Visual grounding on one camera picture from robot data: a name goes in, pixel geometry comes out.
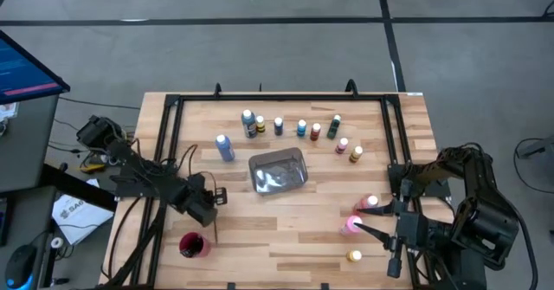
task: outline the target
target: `white paper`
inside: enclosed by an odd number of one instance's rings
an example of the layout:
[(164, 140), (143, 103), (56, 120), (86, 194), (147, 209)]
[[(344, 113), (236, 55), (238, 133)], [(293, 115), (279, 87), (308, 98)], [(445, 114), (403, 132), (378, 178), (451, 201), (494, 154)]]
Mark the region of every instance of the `white paper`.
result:
[[(97, 179), (89, 179), (87, 183), (92, 186), (100, 187)], [(60, 226), (61, 232), (72, 245), (81, 242), (98, 227), (91, 226), (86, 229), (77, 229), (62, 225), (69, 224), (80, 227), (93, 224), (101, 225), (112, 218), (112, 216), (113, 212), (111, 211), (98, 208), (68, 195), (63, 195), (60, 199), (56, 200), (54, 208), (52, 209), (52, 218), (54, 218), (55, 222)]]
[(0, 105), (0, 121), (17, 116), (17, 103)]

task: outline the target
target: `small paint bottle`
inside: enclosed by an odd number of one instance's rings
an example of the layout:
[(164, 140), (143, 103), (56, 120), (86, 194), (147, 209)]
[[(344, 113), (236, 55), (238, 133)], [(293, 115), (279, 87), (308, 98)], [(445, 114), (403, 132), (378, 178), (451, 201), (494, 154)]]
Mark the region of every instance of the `small paint bottle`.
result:
[(335, 148), (335, 152), (338, 154), (345, 152), (346, 146), (348, 146), (348, 139), (341, 138), (337, 144), (337, 148)]
[(275, 118), (275, 135), (283, 134), (283, 118)]
[(303, 119), (301, 119), (298, 122), (298, 127), (296, 128), (296, 134), (301, 138), (304, 137), (304, 134), (306, 134), (306, 122)]
[(310, 132), (310, 139), (312, 141), (318, 140), (320, 132), (321, 132), (321, 125), (319, 123), (313, 124), (312, 131)]
[(362, 260), (362, 253), (358, 250), (352, 250), (346, 254), (346, 259), (353, 262), (360, 261)]
[(353, 235), (361, 232), (362, 230), (354, 225), (354, 223), (362, 224), (362, 218), (359, 216), (350, 216), (346, 220), (346, 224), (338, 231), (341, 235)]
[(335, 115), (335, 117), (331, 121), (331, 126), (329, 126), (329, 131), (327, 131), (327, 138), (335, 139), (338, 126), (340, 126), (340, 115)]
[(235, 159), (235, 151), (233, 151), (233, 146), (228, 137), (218, 135), (216, 137), (216, 146), (219, 153), (222, 154), (224, 161), (233, 161)]
[(248, 109), (242, 112), (242, 127), (247, 138), (255, 138), (258, 132), (256, 131), (256, 118)]
[(360, 212), (358, 209), (368, 209), (375, 208), (379, 204), (379, 199), (375, 195), (367, 195), (364, 198), (360, 199), (354, 207), (352, 208), (352, 213), (358, 215)]
[(263, 116), (256, 117), (256, 131), (258, 133), (264, 133), (266, 131), (266, 122), (263, 120)]
[(352, 154), (350, 154), (348, 160), (355, 164), (360, 159), (360, 157), (362, 157), (363, 152), (364, 149), (362, 148), (362, 146), (356, 146), (356, 148), (354, 148), (354, 150), (352, 151)]

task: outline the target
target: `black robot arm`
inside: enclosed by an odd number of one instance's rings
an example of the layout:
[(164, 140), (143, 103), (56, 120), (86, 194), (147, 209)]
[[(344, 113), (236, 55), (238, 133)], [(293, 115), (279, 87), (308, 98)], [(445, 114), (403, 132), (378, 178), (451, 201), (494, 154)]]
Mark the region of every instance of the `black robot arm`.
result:
[[(518, 221), (522, 221), (515, 207), (498, 191), (492, 163), (492, 158), (477, 144), (447, 148), (432, 163), (406, 164), (397, 171), (398, 176), (391, 177), (391, 182), (401, 181), (400, 191), (390, 204), (359, 210), (398, 219), (393, 236), (359, 225), (391, 251), (388, 276), (400, 275), (402, 263), (395, 259), (400, 258), (403, 245), (410, 252), (418, 251), (432, 260), (428, 287), (486, 289), (484, 266), (493, 270), (504, 267), (519, 232)], [(430, 220), (409, 210), (411, 199), (419, 197), (431, 183), (449, 177), (463, 178), (466, 189), (466, 198), (459, 205), (453, 223)], [(531, 265), (535, 266), (530, 246), (529, 242)], [(536, 286), (535, 274), (533, 269), (531, 289)]]
[[(227, 203), (227, 191), (224, 188), (206, 190), (202, 174), (179, 177), (175, 159), (167, 159), (161, 164), (142, 158), (132, 149), (132, 142), (126, 139), (121, 127), (108, 118), (92, 116), (77, 132), (77, 139), (90, 151), (100, 152), (122, 163), (122, 169), (130, 171), (137, 184), (154, 189), (161, 203), (167, 203), (179, 213), (187, 212), (204, 227), (216, 219), (217, 209), (214, 206)], [(152, 237), (164, 226), (161, 221), (164, 213), (165, 206), (160, 204), (145, 237), (132, 251), (126, 263), (102, 287), (121, 286), (125, 282)]]

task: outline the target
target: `black desk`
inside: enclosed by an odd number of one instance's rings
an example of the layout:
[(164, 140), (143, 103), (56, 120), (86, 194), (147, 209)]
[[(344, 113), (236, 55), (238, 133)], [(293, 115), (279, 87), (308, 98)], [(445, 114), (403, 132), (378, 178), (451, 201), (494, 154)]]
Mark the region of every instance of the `black desk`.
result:
[[(44, 164), (58, 96), (20, 103), (17, 117), (10, 119), (8, 131), (0, 137), (0, 197), (7, 197), (13, 206), (7, 244), (0, 247), (0, 289), (4, 270), (11, 253), (31, 242), (37, 234), (51, 230), (51, 214), (56, 191), (77, 197), (103, 209), (115, 211), (112, 194), (93, 187), (76, 177)], [(33, 268), (33, 285), (39, 285), (39, 275), (49, 280), (53, 258), (44, 253), (48, 234), (35, 240), (38, 253)]]
[[(11, 218), (8, 243), (0, 247), (0, 289), (5, 289), (4, 271), (11, 254), (21, 245), (30, 243), (38, 234), (50, 227), (50, 215), (54, 205), (56, 189), (41, 187), (33, 190), (19, 191), (11, 194), (13, 213)], [(48, 234), (39, 236), (34, 245), (37, 248), (33, 266), (33, 283), (31, 289), (39, 287), (39, 275), (44, 261)]]
[(57, 95), (20, 103), (0, 137), (0, 192), (39, 184), (57, 103)]

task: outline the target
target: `green paint bottle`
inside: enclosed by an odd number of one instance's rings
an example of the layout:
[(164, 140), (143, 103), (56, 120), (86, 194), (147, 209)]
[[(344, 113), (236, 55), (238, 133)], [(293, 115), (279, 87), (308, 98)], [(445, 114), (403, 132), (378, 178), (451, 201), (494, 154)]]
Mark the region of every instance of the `green paint bottle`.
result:
[(331, 126), (329, 126), (329, 131), (327, 132), (327, 138), (335, 139), (339, 125), (340, 125), (340, 115), (335, 115), (335, 117), (332, 119)]

